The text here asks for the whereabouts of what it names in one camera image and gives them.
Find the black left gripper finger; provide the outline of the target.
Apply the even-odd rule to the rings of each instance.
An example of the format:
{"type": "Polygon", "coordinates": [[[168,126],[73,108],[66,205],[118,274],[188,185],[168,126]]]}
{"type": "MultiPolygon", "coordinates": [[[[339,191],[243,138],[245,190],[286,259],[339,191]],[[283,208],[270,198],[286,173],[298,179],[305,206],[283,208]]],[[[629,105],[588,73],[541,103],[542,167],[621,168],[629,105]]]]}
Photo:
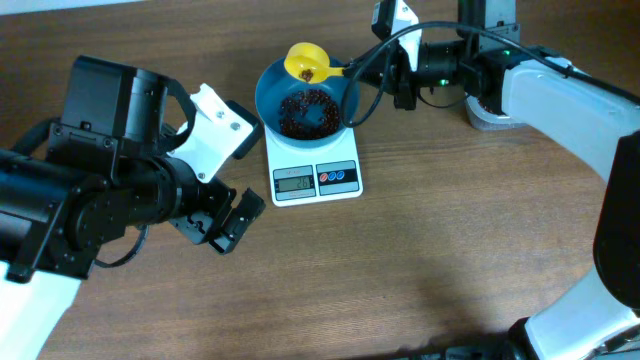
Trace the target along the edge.
{"type": "Polygon", "coordinates": [[[232,154],[236,160],[243,159],[251,149],[257,144],[257,142],[263,137],[263,125],[261,120],[253,115],[249,110],[241,106],[235,101],[228,100],[225,104],[240,118],[246,121],[250,127],[251,132],[249,136],[241,143],[241,145],[232,154]]]}
{"type": "Polygon", "coordinates": [[[220,225],[215,227],[213,237],[208,244],[219,255],[231,253],[265,208],[265,201],[252,189],[247,188],[239,204],[230,210],[220,225]]]}

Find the yellow plastic measuring scoop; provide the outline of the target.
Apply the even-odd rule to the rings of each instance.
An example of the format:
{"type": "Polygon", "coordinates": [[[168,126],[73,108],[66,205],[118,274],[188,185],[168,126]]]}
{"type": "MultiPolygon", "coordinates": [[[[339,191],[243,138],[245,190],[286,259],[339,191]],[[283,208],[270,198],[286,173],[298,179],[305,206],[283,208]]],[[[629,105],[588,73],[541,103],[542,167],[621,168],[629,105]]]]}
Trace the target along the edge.
{"type": "Polygon", "coordinates": [[[319,84],[331,77],[344,76],[343,67],[333,66],[328,53],[309,42],[296,43],[289,49],[284,68],[296,80],[308,84],[319,84]]]}

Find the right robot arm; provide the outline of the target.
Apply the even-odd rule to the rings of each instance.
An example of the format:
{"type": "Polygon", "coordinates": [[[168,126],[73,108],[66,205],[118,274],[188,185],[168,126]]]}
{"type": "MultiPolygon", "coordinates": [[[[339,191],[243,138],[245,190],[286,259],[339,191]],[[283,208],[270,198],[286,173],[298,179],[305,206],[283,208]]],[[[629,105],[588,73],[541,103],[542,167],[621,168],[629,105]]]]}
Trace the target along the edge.
{"type": "Polygon", "coordinates": [[[375,5],[379,44],[344,70],[412,110],[424,88],[461,86],[485,121],[535,128],[606,183],[593,267],[542,311],[486,350],[446,358],[593,359],[621,355],[639,334],[639,99],[542,46],[523,46],[511,1],[462,1],[457,39],[427,44],[426,24],[401,1],[375,5]]]}

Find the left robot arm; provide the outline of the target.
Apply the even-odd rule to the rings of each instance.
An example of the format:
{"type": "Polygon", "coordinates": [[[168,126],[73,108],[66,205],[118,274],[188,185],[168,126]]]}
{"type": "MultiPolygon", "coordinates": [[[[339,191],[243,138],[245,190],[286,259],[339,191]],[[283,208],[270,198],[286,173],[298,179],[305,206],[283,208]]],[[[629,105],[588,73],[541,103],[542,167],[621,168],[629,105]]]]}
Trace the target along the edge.
{"type": "Polygon", "coordinates": [[[218,171],[261,139],[260,121],[207,85],[94,57],[77,58],[63,112],[1,154],[1,355],[36,358],[128,228],[143,245],[168,223],[231,253],[264,211],[218,171]]]}

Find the white digital kitchen scale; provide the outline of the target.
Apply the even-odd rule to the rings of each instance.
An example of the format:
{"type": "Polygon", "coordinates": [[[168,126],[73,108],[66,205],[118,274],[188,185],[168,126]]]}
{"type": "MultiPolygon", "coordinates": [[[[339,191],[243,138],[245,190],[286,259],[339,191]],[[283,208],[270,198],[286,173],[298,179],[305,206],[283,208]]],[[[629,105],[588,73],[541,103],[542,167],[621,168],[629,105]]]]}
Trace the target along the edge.
{"type": "Polygon", "coordinates": [[[278,207],[356,198],[363,181],[355,133],[343,128],[318,140],[265,128],[271,198],[278,207]]]}

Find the red beans in bowl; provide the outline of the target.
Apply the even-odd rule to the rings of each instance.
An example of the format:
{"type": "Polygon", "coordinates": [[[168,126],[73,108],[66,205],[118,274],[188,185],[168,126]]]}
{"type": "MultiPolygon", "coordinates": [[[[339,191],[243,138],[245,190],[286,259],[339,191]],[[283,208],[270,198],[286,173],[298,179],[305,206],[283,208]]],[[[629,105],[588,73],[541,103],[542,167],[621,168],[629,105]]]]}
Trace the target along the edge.
{"type": "Polygon", "coordinates": [[[280,133],[294,140],[319,140],[336,133],[341,126],[338,104],[318,89],[297,91],[280,103],[280,133]]]}

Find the blue plastic bowl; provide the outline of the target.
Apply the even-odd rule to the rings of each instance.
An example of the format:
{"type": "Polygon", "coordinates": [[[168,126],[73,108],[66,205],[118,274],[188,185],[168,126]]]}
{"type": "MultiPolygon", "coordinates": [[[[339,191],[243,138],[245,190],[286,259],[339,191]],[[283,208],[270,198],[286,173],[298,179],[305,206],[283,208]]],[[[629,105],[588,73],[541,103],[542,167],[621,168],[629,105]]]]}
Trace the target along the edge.
{"type": "Polygon", "coordinates": [[[300,149],[314,149],[327,147],[338,141],[347,132],[347,128],[342,121],[350,120],[357,112],[360,93],[353,90],[345,106],[341,100],[346,90],[345,78],[331,77],[319,84],[308,84],[289,75],[284,68],[284,60],[279,59],[271,64],[260,77],[255,92],[255,104],[259,117],[265,128],[277,140],[300,149]],[[290,94],[297,91],[318,89],[328,93],[338,104],[341,126],[339,130],[328,137],[319,140],[294,140],[280,133],[278,110],[280,103],[290,94]]]}

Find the clear plastic container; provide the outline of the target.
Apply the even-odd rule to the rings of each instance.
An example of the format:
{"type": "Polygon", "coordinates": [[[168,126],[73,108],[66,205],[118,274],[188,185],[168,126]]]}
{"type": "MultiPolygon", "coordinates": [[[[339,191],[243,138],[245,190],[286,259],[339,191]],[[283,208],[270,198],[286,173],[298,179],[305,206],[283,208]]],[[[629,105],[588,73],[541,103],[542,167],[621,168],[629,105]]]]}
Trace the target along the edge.
{"type": "Polygon", "coordinates": [[[527,124],[507,115],[496,115],[486,110],[476,97],[465,100],[465,108],[471,126],[480,131],[502,131],[526,127],[527,124]]]}

